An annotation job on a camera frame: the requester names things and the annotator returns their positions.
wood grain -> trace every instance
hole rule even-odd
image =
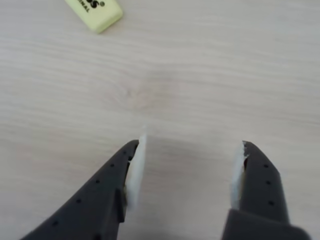
[[[124,18],[95,35],[63,0],[2,0],[0,239],[35,228],[143,126],[120,240],[220,239],[241,140],[320,238],[319,1],[119,3]]]

light wood surface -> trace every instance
hole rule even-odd
[[[139,207],[119,240],[218,240],[233,156],[281,173],[320,238],[320,2],[119,0],[96,35],[63,0],[0,3],[0,239],[59,208],[147,126]]]

